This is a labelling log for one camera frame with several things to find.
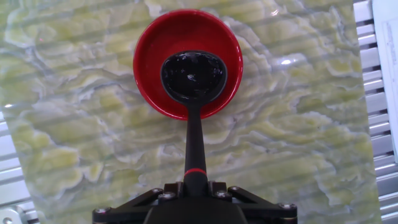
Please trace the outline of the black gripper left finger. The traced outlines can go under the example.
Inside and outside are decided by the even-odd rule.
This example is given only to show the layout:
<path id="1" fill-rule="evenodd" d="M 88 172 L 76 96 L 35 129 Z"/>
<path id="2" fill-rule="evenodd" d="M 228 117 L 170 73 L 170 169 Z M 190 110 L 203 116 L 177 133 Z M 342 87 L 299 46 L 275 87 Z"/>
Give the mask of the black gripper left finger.
<path id="1" fill-rule="evenodd" d="M 183 183 L 165 184 L 151 189 L 116 207 L 100 207 L 92 211 L 92 223 L 144 223 L 150 210 L 162 202 L 176 200 L 183 195 Z"/>

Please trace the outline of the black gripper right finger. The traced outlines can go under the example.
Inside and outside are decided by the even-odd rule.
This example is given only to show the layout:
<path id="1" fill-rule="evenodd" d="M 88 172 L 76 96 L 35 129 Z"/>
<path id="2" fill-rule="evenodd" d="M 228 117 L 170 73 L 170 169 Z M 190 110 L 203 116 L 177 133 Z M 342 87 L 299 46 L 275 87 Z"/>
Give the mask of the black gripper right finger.
<path id="1" fill-rule="evenodd" d="M 294 203 L 271 203 L 241 187 L 227 187 L 225 182 L 209 182 L 208 193 L 215 199 L 231 204 L 231 214 L 238 215 L 240 223 L 298 223 L 297 206 Z"/>

